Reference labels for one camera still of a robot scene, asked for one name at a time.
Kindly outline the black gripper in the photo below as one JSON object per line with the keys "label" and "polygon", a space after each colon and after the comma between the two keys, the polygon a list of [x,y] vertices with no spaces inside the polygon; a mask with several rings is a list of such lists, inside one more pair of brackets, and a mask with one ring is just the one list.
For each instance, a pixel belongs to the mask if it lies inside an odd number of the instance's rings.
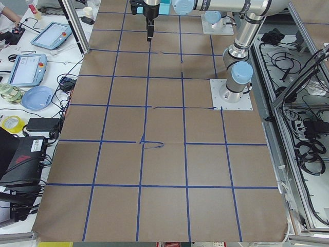
{"label": "black gripper", "polygon": [[130,0],[132,15],[137,14],[137,8],[143,8],[143,15],[146,17],[147,41],[151,42],[154,36],[154,20],[159,16],[160,0]]}

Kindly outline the person forearm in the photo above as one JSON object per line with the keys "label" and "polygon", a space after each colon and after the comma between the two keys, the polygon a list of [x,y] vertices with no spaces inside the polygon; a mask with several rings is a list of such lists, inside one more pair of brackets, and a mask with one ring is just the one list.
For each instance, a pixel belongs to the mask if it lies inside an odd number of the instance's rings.
{"label": "person forearm", "polygon": [[17,15],[13,10],[6,7],[3,3],[1,3],[1,15],[4,15],[7,19],[14,22],[16,26],[21,21],[21,17]]}

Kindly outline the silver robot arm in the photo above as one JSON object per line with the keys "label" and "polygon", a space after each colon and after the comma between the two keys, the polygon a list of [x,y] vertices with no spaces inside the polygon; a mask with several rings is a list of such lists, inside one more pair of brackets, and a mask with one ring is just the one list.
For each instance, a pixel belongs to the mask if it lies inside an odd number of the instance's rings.
{"label": "silver robot arm", "polygon": [[221,98],[228,103],[237,103],[243,90],[251,81],[252,66],[246,62],[250,47],[255,40],[265,18],[285,9],[289,1],[284,0],[244,0],[244,1],[171,1],[174,11],[179,15],[188,15],[193,10],[237,12],[244,15],[237,30],[236,38],[223,53],[223,62],[227,70],[226,84],[220,88]]}
{"label": "silver robot arm", "polygon": [[216,28],[217,26],[224,25],[226,23],[227,12],[223,11],[206,11],[204,14],[205,21],[211,26]]}

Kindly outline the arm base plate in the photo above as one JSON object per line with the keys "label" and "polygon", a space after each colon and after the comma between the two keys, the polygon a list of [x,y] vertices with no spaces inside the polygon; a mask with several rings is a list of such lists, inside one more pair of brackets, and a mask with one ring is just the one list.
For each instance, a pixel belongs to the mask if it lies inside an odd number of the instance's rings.
{"label": "arm base plate", "polygon": [[252,111],[247,87],[240,93],[233,93],[226,87],[226,79],[210,79],[212,104],[215,110]]}
{"label": "arm base plate", "polygon": [[221,18],[221,20],[216,24],[211,24],[206,21],[205,15],[201,15],[203,34],[209,35],[222,35],[222,36],[232,36],[233,22],[230,17]]}

